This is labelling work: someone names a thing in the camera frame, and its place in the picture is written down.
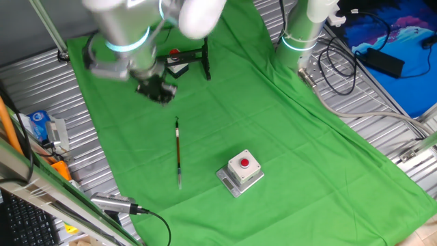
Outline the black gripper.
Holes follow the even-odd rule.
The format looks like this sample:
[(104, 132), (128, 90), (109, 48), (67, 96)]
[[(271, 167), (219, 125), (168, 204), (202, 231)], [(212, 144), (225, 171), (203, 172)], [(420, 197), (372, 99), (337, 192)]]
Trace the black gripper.
[(155, 103), (168, 104), (175, 97), (177, 85), (167, 83), (164, 77), (154, 75), (139, 82), (136, 93), (143, 94)]

